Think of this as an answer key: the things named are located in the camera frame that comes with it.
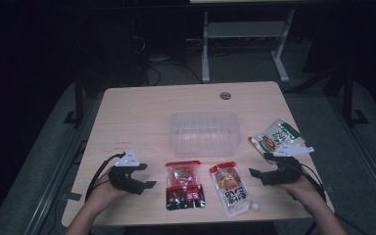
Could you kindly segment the person's left hand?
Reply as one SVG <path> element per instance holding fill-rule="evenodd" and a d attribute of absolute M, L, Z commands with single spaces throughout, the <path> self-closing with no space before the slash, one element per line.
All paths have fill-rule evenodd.
<path fill-rule="evenodd" d="M 96 181 L 96 186 L 85 202 L 85 208 L 93 214 L 98 214 L 109 207 L 118 198 L 127 195 L 127 192 L 115 188 L 109 178 L 108 171 Z"/>

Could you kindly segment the grey metal floor rail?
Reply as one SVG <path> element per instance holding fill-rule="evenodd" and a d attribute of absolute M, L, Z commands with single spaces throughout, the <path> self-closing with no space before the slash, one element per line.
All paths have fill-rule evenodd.
<path fill-rule="evenodd" d="M 328 97 L 327 101 L 340 121 L 340 124 L 349 135 L 352 144 L 355 146 L 361 157 L 361 162 L 363 163 L 367 174 L 376 188 L 376 161 L 374 154 L 367 148 L 367 145 L 363 142 L 360 134 L 356 131 L 358 125 L 368 125 L 370 124 L 370 121 L 364 115 L 362 110 L 359 109 L 350 111 L 350 118 L 346 119 L 344 108 L 336 98 Z"/>
<path fill-rule="evenodd" d="M 84 114 L 79 124 L 74 121 L 65 123 L 70 114 L 74 116 L 75 101 L 62 98 L 45 123 L 32 148 L 30 160 L 24 164 L 27 187 L 30 194 L 35 193 L 37 201 L 23 235 L 39 235 L 42 230 L 76 154 L 90 135 L 100 103 L 100 99 L 85 98 Z"/>

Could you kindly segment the clear plastic container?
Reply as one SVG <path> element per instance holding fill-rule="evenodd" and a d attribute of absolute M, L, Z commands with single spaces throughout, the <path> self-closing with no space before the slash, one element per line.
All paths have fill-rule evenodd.
<path fill-rule="evenodd" d="M 231 111 L 186 111 L 170 117 L 169 143 L 177 157 L 233 157 L 241 142 Z"/>

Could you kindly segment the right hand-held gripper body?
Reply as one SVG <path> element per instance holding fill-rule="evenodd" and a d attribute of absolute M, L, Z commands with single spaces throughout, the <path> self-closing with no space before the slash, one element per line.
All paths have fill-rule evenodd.
<path fill-rule="evenodd" d="M 312 153 L 312 147 L 282 144 L 274 153 L 277 157 L 277 169 L 263 172 L 264 178 L 260 181 L 263 185 L 280 185 L 296 182 L 303 174 L 301 163 L 296 156 Z"/>

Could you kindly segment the red and black snack packet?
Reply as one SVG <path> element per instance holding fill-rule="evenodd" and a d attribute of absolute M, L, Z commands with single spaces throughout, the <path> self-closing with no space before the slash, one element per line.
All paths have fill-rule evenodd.
<path fill-rule="evenodd" d="M 197 169 L 200 161 L 167 163 L 165 207 L 168 211 L 203 208 L 206 205 L 203 185 Z"/>

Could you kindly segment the white and green snack packet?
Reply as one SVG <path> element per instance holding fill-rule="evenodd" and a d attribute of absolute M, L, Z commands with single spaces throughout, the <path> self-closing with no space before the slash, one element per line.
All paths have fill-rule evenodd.
<path fill-rule="evenodd" d="M 249 140 L 262 155 L 274 153 L 282 144 L 302 146 L 306 141 L 297 129 L 280 118 L 274 120 L 264 132 L 251 136 Z"/>

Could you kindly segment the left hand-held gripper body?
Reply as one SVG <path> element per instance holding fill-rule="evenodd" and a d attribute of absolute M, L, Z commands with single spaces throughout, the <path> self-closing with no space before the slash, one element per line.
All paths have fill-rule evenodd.
<path fill-rule="evenodd" d="M 140 161 L 134 150 L 123 153 L 119 160 L 111 167 L 108 173 L 112 185 L 122 191 L 141 195 L 144 190 L 140 188 L 141 181 L 133 179 L 131 174 L 135 171 L 130 170 L 131 166 L 138 166 Z"/>

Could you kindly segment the white and orange snack packet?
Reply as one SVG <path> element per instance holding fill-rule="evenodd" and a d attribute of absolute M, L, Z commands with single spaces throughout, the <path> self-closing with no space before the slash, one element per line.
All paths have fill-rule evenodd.
<path fill-rule="evenodd" d="M 252 200 L 235 162 L 216 164 L 210 168 L 211 179 L 218 197 L 229 217 L 249 209 L 257 211 L 259 204 Z"/>

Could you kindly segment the black metal stand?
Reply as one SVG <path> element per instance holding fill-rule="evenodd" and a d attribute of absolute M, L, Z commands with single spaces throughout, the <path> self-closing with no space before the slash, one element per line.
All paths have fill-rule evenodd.
<path fill-rule="evenodd" d="M 74 78 L 74 106 L 73 112 L 68 112 L 64 123 L 73 124 L 75 127 L 80 126 L 80 123 L 84 115 L 83 106 L 83 85 L 81 80 L 81 74 L 78 73 Z"/>
<path fill-rule="evenodd" d="M 353 109 L 353 76 L 349 66 L 344 66 L 343 88 L 343 118 L 345 122 L 351 127 L 354 127 L 356 124 L 368 124 L 369 121 L 362 110 Z"/>

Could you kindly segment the white metal desk frame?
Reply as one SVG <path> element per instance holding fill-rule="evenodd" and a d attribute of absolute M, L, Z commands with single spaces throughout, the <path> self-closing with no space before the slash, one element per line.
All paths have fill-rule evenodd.
<path fill-rule="evenodd" d="M 293 22 L 296 10 L 291 8 L 282 21 L 211 21 L 210 10 L 204 10 L 203 46 L 202 46 L 202 81 L 210 82 L 209 40 L 224 38 L 277 38 L 278 46 L 270 52 L 272 62 L 280 80 L 284 83 L 290 78 L 282 63 L 283 49 Z"/>

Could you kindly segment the person's right hand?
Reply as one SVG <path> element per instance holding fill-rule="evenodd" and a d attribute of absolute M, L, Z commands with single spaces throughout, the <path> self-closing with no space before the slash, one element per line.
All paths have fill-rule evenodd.
<path fill-rule="evenodd" d="M 294 183 L 281 184 L 279 188 L 284 189 L 290 196 L 300 202 L 312 216 L 323 215 L 330 210 L 314 186 L 303 176 Z"/>

